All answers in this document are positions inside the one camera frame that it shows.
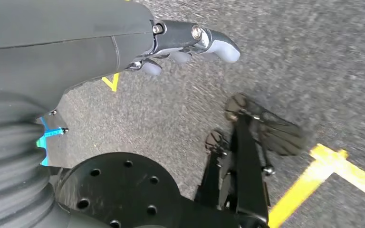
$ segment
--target blue bracket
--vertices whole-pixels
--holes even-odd
[[[64,131],[63,131],[62,128],[49,129],[46,121],[44,120],[44,118],[41,117],[40,120],[44,125],[45,132],[44,132],[44,135],[37,141],[37,146],[44,148],[45,151],[46,151],[46,156],[45,156],[44,160],[41,162],[41,165],[48,166],[47,137],[51,137],[51,136],[55,136],[55,135],[59,135],[59,134],[64,134]]]

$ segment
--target yellow line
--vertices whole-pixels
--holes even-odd
[[[107,77],[102,77],[101,80],[103,80],[103,82],[105,82],[107,84],[107,86],[109,86],[111,88],[111,90],[113,92],[116,92],[117,86],[118,86],[118,76],[119,76],[119,73],[114,74],[113,82],[108,80]]]
[[[334,172],[313,161],[269,213],[269,227],[278,228]]]
[[[316,159],[298,178],[269,214],[270,228],[278,228],[333,172],[365,192],[365,172],[346,160],[347,152],[335,152],[321,144],[310,151]]]
[[[365,171],[359,169],[348,161],[341,161],[341,169],[335,172],[343,179],[365,192]]]
[[[111,87],[111,90],[112,90],[113,92],[116,92],[116,91],[117,91],[117,86],[118,86],[118,76],[119,76],[119,73],[114,74],[113,86]]]
[[[105,82],[107,86],[109,86],[110,88],[113,86],[113,83],[111,83],[110,80],[108,80],[108,78],[102,77],[101,80],[103,80],[103,82]]]

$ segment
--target black circular plate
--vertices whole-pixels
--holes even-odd
[[[57,200],[114,228],[180,222],[180,192],[158,163],[125,152],[88,159],[60,180]]]

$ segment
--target asphalt ground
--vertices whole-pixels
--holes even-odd
[[[163,165],[192,198],[205,166],[204,139],[214,128],[229,132],[224,102],[245,92],[309,132],[308,149],[344,149],[365,171],[365,0],[140,2],[159,19],[228,34],[241,59],[161,60],[157,77],[122,72],[115,93],[102,81],[70,91],[58,107],[70,131],[48,139],[51,165],[135,152]],[[274,205],[313,159],[304,151],[271,160]],[[282,227],[365,228],[365,193],[333,174]]]

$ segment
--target robotic finger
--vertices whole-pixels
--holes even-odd
[[[156,21],[152,31],[154,35],[152,51],[138,56],[137,61],[127,70],[146,68],[149,74],[159,74],[161,67],[154,61],[147,60],[150,57],[170,57],[177,63],[188,62],[193,53],[216,56],[228,63],[236,62],[240,58],[240,49],[228,36],[195,23]]]

